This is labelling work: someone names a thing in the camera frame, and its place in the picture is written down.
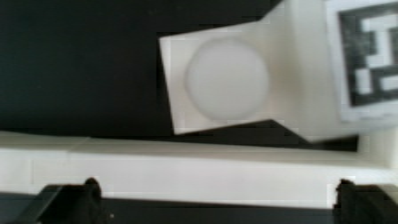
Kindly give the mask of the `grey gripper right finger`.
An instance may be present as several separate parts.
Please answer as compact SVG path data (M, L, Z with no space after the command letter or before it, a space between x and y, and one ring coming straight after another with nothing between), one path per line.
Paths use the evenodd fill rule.
M344 179L337 193L335 224L398 224L397 185L358 185Z

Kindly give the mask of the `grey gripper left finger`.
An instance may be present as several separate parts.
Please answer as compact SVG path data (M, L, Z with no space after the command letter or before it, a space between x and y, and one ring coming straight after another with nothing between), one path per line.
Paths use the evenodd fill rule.
M11 224L107 224L97 179L81 185L49 185Z

